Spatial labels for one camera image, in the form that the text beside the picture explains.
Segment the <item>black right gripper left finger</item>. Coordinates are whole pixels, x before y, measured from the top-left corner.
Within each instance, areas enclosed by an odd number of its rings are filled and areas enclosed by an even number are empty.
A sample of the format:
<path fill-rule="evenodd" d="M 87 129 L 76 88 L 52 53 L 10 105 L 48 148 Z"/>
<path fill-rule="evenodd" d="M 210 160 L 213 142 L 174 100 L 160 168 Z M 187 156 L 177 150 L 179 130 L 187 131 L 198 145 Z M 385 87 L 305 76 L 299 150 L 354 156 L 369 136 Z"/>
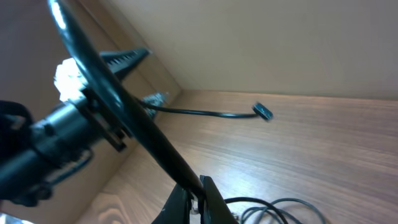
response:
<path fill-rule="evenodd" d="M 189 224 L 191 208 L 191 194 L 176 184 L 152 224 Z"/>

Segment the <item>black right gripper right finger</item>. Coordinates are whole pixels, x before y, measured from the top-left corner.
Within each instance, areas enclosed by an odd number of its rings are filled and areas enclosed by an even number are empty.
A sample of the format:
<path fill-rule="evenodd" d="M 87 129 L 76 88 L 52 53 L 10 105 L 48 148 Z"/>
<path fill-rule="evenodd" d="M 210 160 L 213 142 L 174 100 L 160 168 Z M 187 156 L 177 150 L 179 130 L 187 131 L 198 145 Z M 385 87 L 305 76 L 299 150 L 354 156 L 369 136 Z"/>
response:
<path fill-rule="evenodd" d="M 206 193 L 201 223 L 237 224 L 237 220 L 229 210 L 213 179 L 210 176 L 201 175 L 200 180 Z"/>

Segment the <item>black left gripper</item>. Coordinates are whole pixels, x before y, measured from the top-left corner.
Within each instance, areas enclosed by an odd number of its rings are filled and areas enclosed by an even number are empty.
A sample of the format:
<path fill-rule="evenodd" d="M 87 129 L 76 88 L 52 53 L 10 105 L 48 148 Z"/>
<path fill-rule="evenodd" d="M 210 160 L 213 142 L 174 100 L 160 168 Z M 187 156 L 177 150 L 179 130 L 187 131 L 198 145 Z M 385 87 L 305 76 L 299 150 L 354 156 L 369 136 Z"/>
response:
<path fill-rule="evenodd" d="M 99 53 L 118 80 L 124 80 L 149 55 L 150 51 L 142 47 Z M 116 151 L 125 150 L 127 145 L 123 139 L 126 133 L 121 122 L 92 90 L 84 88 L 80 93 L 80 96 L 70 98 L 70 103 L 88 121 L 94 132 L 107 140 Z"/>

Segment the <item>black cable gold plug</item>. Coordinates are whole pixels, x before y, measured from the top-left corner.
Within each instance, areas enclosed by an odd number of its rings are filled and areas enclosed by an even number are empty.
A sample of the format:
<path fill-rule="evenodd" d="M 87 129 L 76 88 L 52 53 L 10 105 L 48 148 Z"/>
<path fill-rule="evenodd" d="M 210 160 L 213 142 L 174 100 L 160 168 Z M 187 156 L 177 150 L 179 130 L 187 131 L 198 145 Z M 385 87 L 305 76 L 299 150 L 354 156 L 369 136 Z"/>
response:
<path fill-rule="evenodd" d="M 264 215 L 269 215 L 274 221 L 278 224 L 288 224 L 287 219 L 292 220 L 295 224 L 303 224 L 298 218 L 294 217 L 291 213 L 281 209 L 276 208 L 275 205 L 282 202 L 296 202 L 302 204 L 309 208 L 320 220 L 321 224 L 326 224 L 325 216 L 319 211 L 317 207 L 312 205 L 309 202 L 298 198 L 280 198 L 271 203 L 266 202 L 265 200 L 259 198 L 252 198 L 252 197 L 233 197 L 224 199 L 226 204 L 230 203 L 238 203 L 238 202 L 251 202 L 251 203 L 258 203 L 261 204 L 262 207 L 250 207 L 247 208 L 243 213 L 238 217 L 238 223 L 244 224 L 246 223 L 249 218 L 251 218 L 255 213 L 259 213 L 254 223 L 260 223 L 263 219 Z"/>

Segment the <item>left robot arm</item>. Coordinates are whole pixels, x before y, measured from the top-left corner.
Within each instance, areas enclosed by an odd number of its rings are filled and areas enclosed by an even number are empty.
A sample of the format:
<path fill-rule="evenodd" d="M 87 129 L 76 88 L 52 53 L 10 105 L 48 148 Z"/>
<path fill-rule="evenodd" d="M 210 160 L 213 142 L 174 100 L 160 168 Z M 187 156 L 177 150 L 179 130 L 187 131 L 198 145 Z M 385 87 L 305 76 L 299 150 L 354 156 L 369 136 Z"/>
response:
<path fill-rule="evenodd" d="M 1 102 L 1 200 L 35 207 L 92 160 L 98 141 L 126 147 L 121 123 L 89 92 L 73 58 L 57 66 L 54 85 L 61 103 L 38 122 L 25 106 Z"/>

